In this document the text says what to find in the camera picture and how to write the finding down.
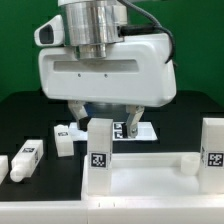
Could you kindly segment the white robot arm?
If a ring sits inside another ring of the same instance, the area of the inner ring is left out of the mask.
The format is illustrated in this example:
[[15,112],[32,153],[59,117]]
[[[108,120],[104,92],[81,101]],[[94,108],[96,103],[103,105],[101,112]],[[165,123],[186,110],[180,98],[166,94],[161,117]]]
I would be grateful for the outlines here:
[[129,114],[123,135],[136,137],[144,109],[176,95],[171,32],[142,9],[151,22],[129,25],[128,0],[58,0],[58,6],[60,14],[34,32],[43,92],[66,100],[81,130],[89,121],[85,103],[122,104]]

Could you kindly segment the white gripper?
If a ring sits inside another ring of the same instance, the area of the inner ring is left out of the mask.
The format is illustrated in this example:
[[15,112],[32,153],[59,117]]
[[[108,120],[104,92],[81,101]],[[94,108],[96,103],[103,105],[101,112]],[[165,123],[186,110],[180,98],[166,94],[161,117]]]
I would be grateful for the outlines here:
[[78,60],[74,50],[62,45],[62,17],[57,15],[34,32],[42,48],[38,56],[42,90],[50,99],[70,100],[68,108],[79,130],[86,131],[89,116],[85,102],[128,105],[123,124],[126,138],[138,134],[144,107],[160,107],[176,95],[171,44],[168,36],[126,36],[106,46],[102,59]]

